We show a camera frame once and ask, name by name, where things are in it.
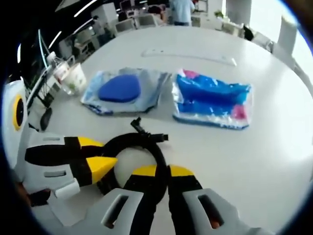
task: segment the black hose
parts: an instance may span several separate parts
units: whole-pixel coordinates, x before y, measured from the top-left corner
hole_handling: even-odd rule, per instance
[[[115,137],[106,143],[103,147],[102,156],[115,158],[121,151],[129,147],[140,146],[147,149],[153,155],[157,164],[155,177],[159,190],[158,195],[156,195],[156,203],[159,203],[167,188],[167,165],[157,142],[166,140],[168,140],[168,136],[163,134],[128,133]],[[121,188],[116,180],[114,168],[111,169],[97,185],[104,195],[114,188]]]

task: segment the plastic bag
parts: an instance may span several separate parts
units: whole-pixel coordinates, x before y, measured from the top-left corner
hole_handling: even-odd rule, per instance
[[[172,89],[173,117],[181,122],[244,129],[252,117],[252,87],[227,84],[193,71],[180,70]]]

